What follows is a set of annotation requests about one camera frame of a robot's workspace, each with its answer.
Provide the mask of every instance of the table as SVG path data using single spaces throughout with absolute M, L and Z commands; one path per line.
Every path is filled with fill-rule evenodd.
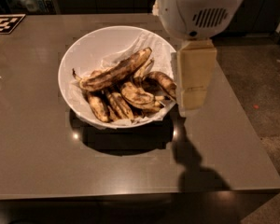
M 58 87 L 61 58 L 86 33 L 113 25 L 180 46 L 151 14 L 26 16 L 0 35 L 0 201 L 278 193 L 280 177 L 219 64 L 205 105 L 185 119 L 175 107 L 163 122 L 125 133 L 75 116 Z

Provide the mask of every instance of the white bowl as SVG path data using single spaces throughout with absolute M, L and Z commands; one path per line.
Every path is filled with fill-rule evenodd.
M 132 128 L 150 123 L 154 120 L 162 119 L 174 106 L 175 103 L 172 102 L 160 112 L 158 112 L 160 114 L 157 116 L 149 119 L 143 119 L 138 123 L 132 123 L 128 126 L 114 123 L 104 123 L 93 115 L 89 104 L 84 99 L 77 82 L 75 82 L 72 76 L 73 68 L 80 76 L 83 76 L 83 74 L 85 75 L 94 69 L 102 68 L 101 61 L 103 58 L 111 54 L 119 53 L 129 49 L 142 33 L 148 34 L 149 36 L 149 39 L 146 39 L 143 42 L 143 46 L 147 46 L 147 44 L 150 45 L 150 43 L 154 44 L 152 45 L 154 46 L 154 49 L 152 49 L 152 54 L 150 57 L 154 57 L 156 66 L 154 65 L 152 70 L 165 69 L 170 73 L 168 74 L 167 72 L 167 75 L 174 77 L 171 65 L 171 57 L 172 54 L 175 53 L 175 49 L 160 36 L 137 27 L 112 26 L 96 30 L 92 33 L 82 36 L 64 54 L 58 73 L 59 88 L 64 100 L 81 120 L 99 129 Z M 161 63 L 158 66 L 157 60 L 161 58 L 161 56 L 164 56 L 168 62 L 166 64 Z

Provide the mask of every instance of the black and white pattern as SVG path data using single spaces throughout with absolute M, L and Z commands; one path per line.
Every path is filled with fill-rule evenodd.
M 0 34 L 10 34 L 25 17 L 25 14 L 0 15 Z

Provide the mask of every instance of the vent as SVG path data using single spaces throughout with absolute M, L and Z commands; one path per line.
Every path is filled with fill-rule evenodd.
M 193 16 L 193 21 L 198 27 L 216 27 L 227 19 L 228 13 L 224 8 L 209 8 L 200 10 Z

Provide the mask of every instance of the brown floor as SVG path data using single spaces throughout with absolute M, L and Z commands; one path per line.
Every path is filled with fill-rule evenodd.
M 218 38 L 217 60 L 280 174 L 280 46 L 270 38 Z M 280 193 L 243 224 L 280 224 Z

